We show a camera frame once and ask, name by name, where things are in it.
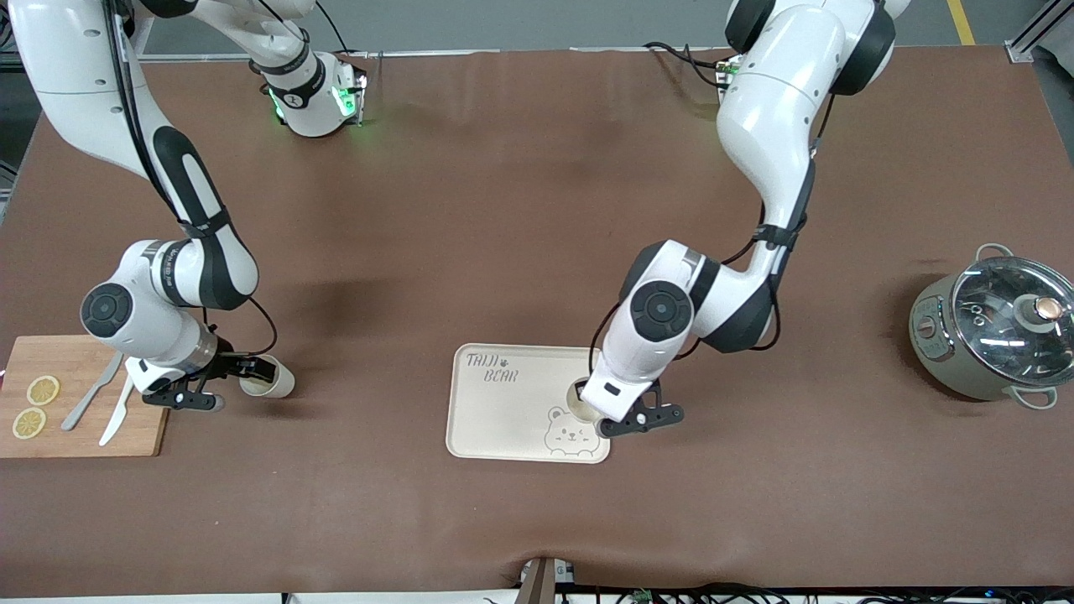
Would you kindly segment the white plastic cup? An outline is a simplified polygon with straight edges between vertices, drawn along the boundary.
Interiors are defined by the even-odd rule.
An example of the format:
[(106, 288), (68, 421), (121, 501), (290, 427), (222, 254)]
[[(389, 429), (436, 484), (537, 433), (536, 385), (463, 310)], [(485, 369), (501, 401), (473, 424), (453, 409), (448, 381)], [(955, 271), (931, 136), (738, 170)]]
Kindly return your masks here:
[(253, 385), (252, 383), (240, 383), (242, 391), (246, 396), (259, 397), (259, 398), (287, 398), (291, 394), (291, 391), (295, 387), (295, 375), (284, 365), (284, 363), (276, 357), (264, 353), (264, 355), (258, 355), (258, 357), (265, 358), (274, 361), (279, 370), (277, 374), (273, 375), (273, 385)]
[(587, 404), (583, 400), (583, 403), (572, 402), (572, 385), (568, 387), (566, 394), (566, 404), (571, 415), (576, 417), (579, 421), (590, 422), (590, 425), (595, 425), (603, 420), (603, 414), (599, 409), (595, 409), (594, 406)]

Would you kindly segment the cream tray with bear print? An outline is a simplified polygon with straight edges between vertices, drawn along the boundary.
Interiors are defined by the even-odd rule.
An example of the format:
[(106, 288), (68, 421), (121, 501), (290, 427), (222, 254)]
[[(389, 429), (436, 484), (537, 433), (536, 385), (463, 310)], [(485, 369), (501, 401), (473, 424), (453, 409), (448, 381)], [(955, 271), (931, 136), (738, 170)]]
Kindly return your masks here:
[(454, 353), (446, 449), (462, 459), (598, 464), (611, 452), (575, 385), (587, 349), (468, 343)]

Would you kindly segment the white plastic knife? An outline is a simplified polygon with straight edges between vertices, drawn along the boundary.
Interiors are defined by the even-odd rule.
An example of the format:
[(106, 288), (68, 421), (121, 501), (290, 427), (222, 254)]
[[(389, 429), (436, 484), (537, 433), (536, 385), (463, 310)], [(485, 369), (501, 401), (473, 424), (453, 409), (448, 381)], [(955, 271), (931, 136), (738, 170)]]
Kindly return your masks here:
[(134, 390), (133, 378), (131, 378), (130, 375), (127, 375), (126, 379), (124, 379), (124, 389), (120, 391), (120, 397), (116, 402), (114, 409), (112, 409), (107, 427), (105, 427), (99, 442), (97, 442), (100, 447), (107, 446), (112, 437), (117, 435), (118, 430), (122, 428), (124, 420), (126, 420), (129, 413), (129, 400), (132, 393), (134, 393)]

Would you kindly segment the grey plastic knife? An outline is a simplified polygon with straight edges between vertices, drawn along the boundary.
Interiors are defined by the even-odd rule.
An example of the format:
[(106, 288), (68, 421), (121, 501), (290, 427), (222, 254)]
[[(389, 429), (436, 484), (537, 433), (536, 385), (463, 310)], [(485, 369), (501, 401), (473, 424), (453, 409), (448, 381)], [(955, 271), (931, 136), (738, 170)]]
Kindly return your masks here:
[(118, 351), (115, 353), (114, 356), (112, 356), (112, 359), (108, 362), (107, 366), (104, 368), (101, 375), (87, 390), (87, 393), (85, 393), (83, 398), (81, 398), (81, 400), (78, 401), (77, 405), (74, 406), (74, 408), (68, 413), (68, 415), (66, 415), (64, 421), (62, 421), (60, 425), (62, 431), (64, 432), (72, 431), (74, 428), (77, 427), (78, 422), (81, 421), (81, 417), (83, 417), (86, 409), (89, 408), (89, 405), (91, 405), (95, 397), (98, 393), (100, 393), (100, 391), (103, 390), (103, 388), (107, 386), (113, 378), (115, 378), (116, 374), (118, 374), (119, 366), (120, 364), (122, 364), (122, 362), (124, 362), (124, 353)]

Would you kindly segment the bamboo cutting board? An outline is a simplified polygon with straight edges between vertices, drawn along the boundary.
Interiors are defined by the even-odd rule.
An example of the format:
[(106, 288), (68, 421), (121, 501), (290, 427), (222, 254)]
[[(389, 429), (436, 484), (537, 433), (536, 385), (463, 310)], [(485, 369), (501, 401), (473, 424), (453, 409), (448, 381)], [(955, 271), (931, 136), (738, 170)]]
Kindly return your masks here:
[[(112, 409), (124, 389), (127, 374), (118, 374), (98, 393), (77, 427), (60, 428), (68, 413), (99, 378), (114, 351), (92, 336), (20, 336), (13, 341), (4, 378), (0, 383), (0, 458), (91, 458), (91, 456), (156, 456), (164, 438), (169, 409), (154, 408), (142, 402), (137, 391), (129, 400), (129, 413), (122, 428), (107, 446), (101, 437)], [(31, 408), (27, 387), (39, 376), (58, 378), (60, 393), (45, 409), (49, 421), (34, 438), (17, 440), (12, 423), (20, 409)]]

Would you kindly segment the grey-green cooking pot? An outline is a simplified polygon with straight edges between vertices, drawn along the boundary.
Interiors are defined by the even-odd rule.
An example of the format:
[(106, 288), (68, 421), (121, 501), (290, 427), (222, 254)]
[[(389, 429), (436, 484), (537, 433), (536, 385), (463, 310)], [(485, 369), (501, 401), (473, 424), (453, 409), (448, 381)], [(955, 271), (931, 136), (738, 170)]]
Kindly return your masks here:
[(984, 366), (960, 339), (954, 321), (955, 281), (967, 268), (983, 258), (1015, 256), (1008, 246), (986, 243), (978, 246), (973, 263), (960, 273), (952, 273), (925, 287), (910, 307), (908, 332), (910, 344), (923, 366), (955, 393), (983, 402), (1010, 398), (1025, 409), (1053, 409), (1058, 402), (1060, 386), (1032, 388), (1011, 383)]

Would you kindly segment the glass pot lid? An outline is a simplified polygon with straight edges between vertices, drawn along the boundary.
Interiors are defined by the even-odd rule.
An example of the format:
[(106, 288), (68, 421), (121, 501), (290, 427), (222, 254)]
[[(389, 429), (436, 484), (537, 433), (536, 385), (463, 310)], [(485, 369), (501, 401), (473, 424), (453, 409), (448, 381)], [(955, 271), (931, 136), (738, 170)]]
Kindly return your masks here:
[(1074, 283), (1015, 256), (983, 258), (955, 281), (952, 317), (975, 359), (1032, 388), (1074, 379)]

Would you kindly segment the aluminium frame profile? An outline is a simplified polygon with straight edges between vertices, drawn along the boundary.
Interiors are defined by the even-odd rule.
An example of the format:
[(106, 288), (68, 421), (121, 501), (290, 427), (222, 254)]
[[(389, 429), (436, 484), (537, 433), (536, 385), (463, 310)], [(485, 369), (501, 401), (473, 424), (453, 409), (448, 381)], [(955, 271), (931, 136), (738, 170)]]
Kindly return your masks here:
[(1043, 8), (1024, 25), (1012, 39), (1004, 41), (1004, 49), (1012, 64), (1032, 64), (1033, 49), (1057, 29), (1060, 23), (1074, 15), (1074, 0), (1046, 0)]

